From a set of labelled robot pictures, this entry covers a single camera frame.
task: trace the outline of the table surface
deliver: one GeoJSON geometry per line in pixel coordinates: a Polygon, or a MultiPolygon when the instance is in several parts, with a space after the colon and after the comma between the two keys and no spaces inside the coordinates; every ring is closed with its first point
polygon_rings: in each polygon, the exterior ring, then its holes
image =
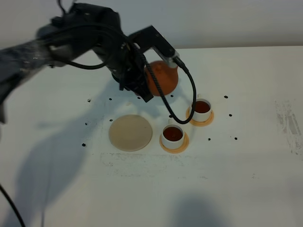
{"type": "MultiPolygon", "coordinates": [[[[214,121],[184,125],[190,143],[177,155],[159,145],[169,118],[161,99],[119,91],[107,69],[45,69],[10,96],[0,182],[27,226],[303,226],[303,47],[178,52],[214,121]],[[110,119],[125,114],[153,128],[139,151],[109,142],[110,119]]],[[[178,72],[168,101],[185,119],[192,89],[178,72]]],[[[0,223],[17,226],[2,196],[0,223]]]]}

